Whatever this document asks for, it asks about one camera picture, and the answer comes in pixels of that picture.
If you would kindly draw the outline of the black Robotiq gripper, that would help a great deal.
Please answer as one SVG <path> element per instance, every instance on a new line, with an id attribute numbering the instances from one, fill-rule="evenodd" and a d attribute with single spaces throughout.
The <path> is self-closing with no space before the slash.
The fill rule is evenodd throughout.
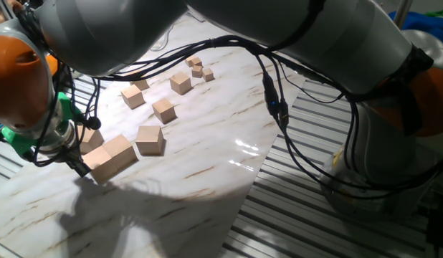
<path id="1" fill-rule="evenodd" d="M 59 148 L 45 151 L 46 157 L 55 163 L 66 163 L 81 178 L 85 177 L 91 168 L 82 160 L 79 146 L 74 143 L 72 145 L 62 145 Z"/>

